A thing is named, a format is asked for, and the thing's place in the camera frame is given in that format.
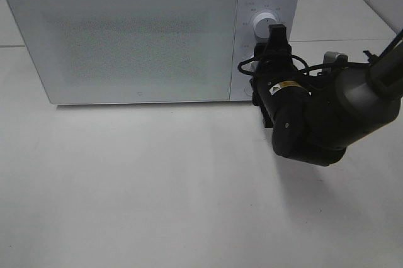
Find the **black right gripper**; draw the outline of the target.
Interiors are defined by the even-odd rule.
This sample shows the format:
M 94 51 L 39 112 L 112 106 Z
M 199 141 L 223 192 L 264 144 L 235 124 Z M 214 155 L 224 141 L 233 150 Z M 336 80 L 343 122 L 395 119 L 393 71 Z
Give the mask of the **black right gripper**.
M 286 26 L 269 25 L 269 34 L 266 43 L 257 43 L 254 48 L 253 58 L 259 64 L 251 78 L 253 92 L 278 92 L 286 87 L 299 87 L 295 80 L 298 69 L 293 64 Z

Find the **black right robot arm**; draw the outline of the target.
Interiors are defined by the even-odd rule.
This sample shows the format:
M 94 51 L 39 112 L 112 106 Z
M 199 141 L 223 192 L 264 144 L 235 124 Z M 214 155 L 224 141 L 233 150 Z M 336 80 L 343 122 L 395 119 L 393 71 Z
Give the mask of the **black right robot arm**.
M 256 45 L 252 102 L 271 129 L 275 154 L 328 166 L 347 148 L 393 122 L 402 100 L 402 35 L 367 62 L 327 52 L 319 65 L 295 66 L 284 25 L 271 25 Z

